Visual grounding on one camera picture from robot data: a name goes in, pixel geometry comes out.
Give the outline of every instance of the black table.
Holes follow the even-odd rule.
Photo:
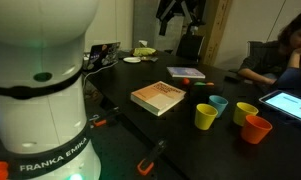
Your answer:
[[[197,66],[191,61],[167,53],[159,53],[156,62],[130,64],[120,61],[114,67],[89,76],[89,81],[136,128],[136,136],[152,143],[166,138],[168,147],[162,157],[186,179],[301,179],[301,126],[290,124],[284,116],[258,104],[262,95],[251,84],[224,81],[230,73],[215,67]],[[172,79],[167,66],[197,67],[206,81],[224,87],[222,96],[229,105],[208,131],[194,126],[194,107],[188,96],[172,109],[154,116],[130,100],[130,93],[159,80],[180,87]],[[273,130],[258,145],[240,138],[241,127],[232,121],[235,104],[254,104],[258,115],[273,125]]]

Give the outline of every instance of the tablet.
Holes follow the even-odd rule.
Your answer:
[[[301,98],[294,94],[277,90],[260,98],[259,101],[301,121]]]

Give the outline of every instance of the white plate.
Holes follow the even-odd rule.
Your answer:
[[[128,63],[138,63],[141,61],[139,57],[126,57],[123,60]]]

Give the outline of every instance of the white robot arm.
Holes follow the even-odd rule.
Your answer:
[[[9,179],[98,179],[81,85],[98,0],[0,0],[0,139]]]

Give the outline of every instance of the woman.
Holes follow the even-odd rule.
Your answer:
[[[301,13],[278,35],[245,58],[238,74],[271,85],[287,67],[301,68]]]

